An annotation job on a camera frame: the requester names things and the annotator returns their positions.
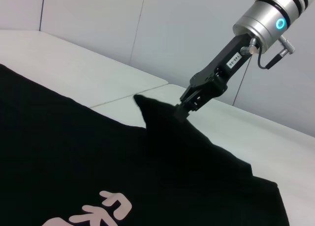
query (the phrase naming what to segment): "white table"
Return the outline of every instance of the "white table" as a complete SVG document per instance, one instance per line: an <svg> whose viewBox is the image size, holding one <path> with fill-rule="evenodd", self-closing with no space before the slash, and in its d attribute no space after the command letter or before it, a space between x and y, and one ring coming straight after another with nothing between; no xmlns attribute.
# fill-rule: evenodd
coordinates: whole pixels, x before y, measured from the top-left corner
<svg viewBox="0 0 315 226"><path fill-rule="evenodd" d="M184 91L167 85L142 95L175 105ZM132 97L93 110L145 127ZM255 176L278 183L292 226L315 225L315 138L216 100L189 120L213 143L249 162Z"/></svg>
<svg viewBox="0 0 315 226"><path fill-rule="evenodd" d="M43 32L0 31L0 64L87 107L167 84Z"/></svg>

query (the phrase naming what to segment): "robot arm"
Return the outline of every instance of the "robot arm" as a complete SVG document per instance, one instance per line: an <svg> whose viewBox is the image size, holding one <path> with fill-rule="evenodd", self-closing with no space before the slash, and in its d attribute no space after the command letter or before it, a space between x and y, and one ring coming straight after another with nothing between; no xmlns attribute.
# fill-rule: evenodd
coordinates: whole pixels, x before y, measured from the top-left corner
<svg viewBox="0 0 315 226"><path fill-rule="evenodd" d="M285 55L295 52L283 33L315 0L256 0L253 6L233 26L236 35L215 59L190 80L190 86L176 106L175 117L183 122L190 111L197 111L212 98L227 90L227 82L253 55L258 53L261 69L270 69ZM283 45L267 66L260 64L264 54L277 40Z"/></svg>

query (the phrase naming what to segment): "black fabric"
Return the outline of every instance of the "black fabric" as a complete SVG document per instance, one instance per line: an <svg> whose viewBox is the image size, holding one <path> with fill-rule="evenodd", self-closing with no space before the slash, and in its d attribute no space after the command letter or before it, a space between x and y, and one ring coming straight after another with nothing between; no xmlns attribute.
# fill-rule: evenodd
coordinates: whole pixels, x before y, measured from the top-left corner
<svg viewBox="0 0 315 226"><path fill-rule="evenodd" d="M122 125L0 66L0 222L42 226L122 193L119 226L287 226L277 184L212 144L174 107L134 97L147 128Z"/></svg>

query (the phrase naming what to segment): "blue led ring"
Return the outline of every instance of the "blue led ring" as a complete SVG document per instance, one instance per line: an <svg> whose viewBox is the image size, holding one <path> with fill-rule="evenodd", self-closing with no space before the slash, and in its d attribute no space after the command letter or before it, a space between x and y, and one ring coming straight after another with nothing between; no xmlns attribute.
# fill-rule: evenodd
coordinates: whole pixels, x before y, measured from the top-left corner
<svg viewBox="0 0 315 226"><path fill-rule="evenodd" d="M279 30L283 29L285 27L285 19L284 18L279 19L276 23L276 27Z"/></svg>

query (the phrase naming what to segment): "white wall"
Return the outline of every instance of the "white wall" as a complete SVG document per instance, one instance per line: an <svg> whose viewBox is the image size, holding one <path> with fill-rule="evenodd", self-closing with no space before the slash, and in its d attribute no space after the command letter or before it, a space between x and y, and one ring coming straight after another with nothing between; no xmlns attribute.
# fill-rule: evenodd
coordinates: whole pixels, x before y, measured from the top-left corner
<svg viewBox="0 0 315 226"><path fill-rule="evenodd" d="M42 31L129 64L143 0L45 0Z"/></svg>
<svg viewBox="0 0 315 226"><path fill-rule="evenodd" d="M0 30L38 30L42 0L0 0Z"/></svg>
<svg viewBox="0 0 315 226"><path fill-rule="evenodd" d="M130 65L187 87L234 37L232 26L252 4L253 0L145 0ZM221 101L233 104L246 65L230 80Z"/></svg>
<svg viewBox="0 0 315 226"><path fill-rule="evenodd" d="M296 21L285 36L296 53L274 68L257 66L255 56L246 73L235 106L261 117L315 136L315 5ZM277 43L262 57L266 65L278 52Z"/></svg>

